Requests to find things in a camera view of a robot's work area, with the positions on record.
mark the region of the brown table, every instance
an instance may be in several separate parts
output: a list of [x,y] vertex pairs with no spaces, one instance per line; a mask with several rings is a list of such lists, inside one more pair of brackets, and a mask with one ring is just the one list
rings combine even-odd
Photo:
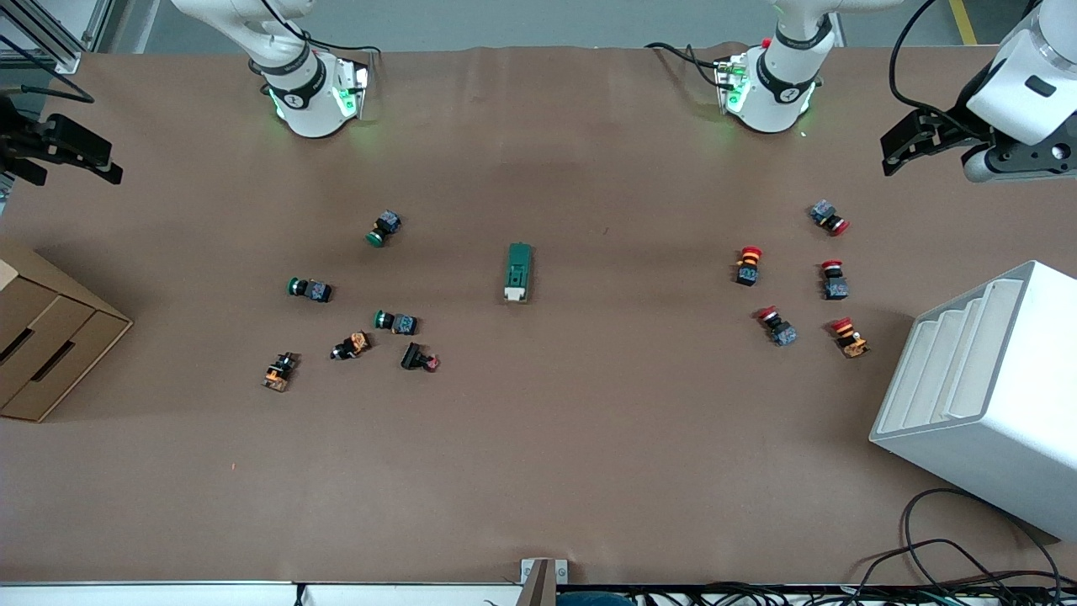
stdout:
[[[903,85],[946,104],[991,53],[910,50]],[[536,554],[576,581],[858,578],[941,484],[867,441],[912,318],[1031,257],[1077,273],[1074,184],[973,185],[957,153],[883,178],[878,137],[907,111],[884,50],[835,52],[774,136],[668,59],[387,55],[380,119],[303,140],[242,56],[87,58],[99,102],[50,109],[111,139],[124,183],[54,168],[3,230],[135,327],[47,423],[0,424],[0,578],[500,581]],[[806,216],[822,197],[841,237]],[[405,225],[375,250],[387,207]],[[507,307],[518,240],[534,297]],[[730,282],[745,244],[765,251],[752,288]],[[819,293],[833,256],[842,302]],[[288,296],[292,276],[338,294]],[[752,319],[771,305],[794,347]],[[328,361],[378,309],[421,319],[436,375],[401,370],[408,339],[384,333]],[[862,360],[823,328],[845,315]],[[304,361],[280,395],[260,380],[283,351]],[[969,503],[914,526],[1044,566]],[[1051,551],[1072,574],[1075,546]]]

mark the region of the white plastic container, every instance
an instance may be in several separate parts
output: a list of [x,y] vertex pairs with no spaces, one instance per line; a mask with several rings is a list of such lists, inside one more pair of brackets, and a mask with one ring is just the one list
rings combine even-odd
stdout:
[[1077,541],[1077,280],[1029,260],[917,319],[869,439]]

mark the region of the yellow floor line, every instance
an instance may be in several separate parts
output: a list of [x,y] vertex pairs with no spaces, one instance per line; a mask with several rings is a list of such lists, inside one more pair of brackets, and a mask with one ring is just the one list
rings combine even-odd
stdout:
[[973,31],[973,22],[968,20],[968,11],[965,10],[964,0],[950,0],[950,10],[953,12],[953,20],[957,22],[962,44],[979,44],[976,41],[976,32]]

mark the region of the brown box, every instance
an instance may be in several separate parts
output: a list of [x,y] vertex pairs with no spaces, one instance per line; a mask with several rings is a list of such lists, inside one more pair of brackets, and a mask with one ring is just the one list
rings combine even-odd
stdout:
[[0,417],[40,423],[130,326],[52,263],[0,237]]

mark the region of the box handle slot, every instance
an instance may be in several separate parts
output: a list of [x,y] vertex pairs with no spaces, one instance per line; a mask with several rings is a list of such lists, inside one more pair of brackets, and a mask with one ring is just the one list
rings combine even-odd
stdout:
[[3,352],[0,352],[0,365],[6,363],[8,358],[12,357],[15,354],[15,352],[18,352],[18,349],[22,348],[23,344],[30,339],[31,335],[33,335],[32,329],[29,328],[23,329],[23,333],[20,333],[18,337],[16,337],[15,340],[11,342],[11,346],[8,346],[6,348],[3,349]]
[[41,380],[45,378],[45,376],[52,372],[53,368],[55,368],[56,365],[60,364],[60,361],[64,360],[64,356],[67,356],[67,353],[70,352],[72,348],[74,348],[74,343],[70,341],[61,346],[60,349],[57,350],[55,354],[53,354],[53,357],[48,358],[48,362],[45,363],[45,366],[41,367],[41,370],[33,374],[33,377],[30,378],[30,381],[34,383],[40,383]]

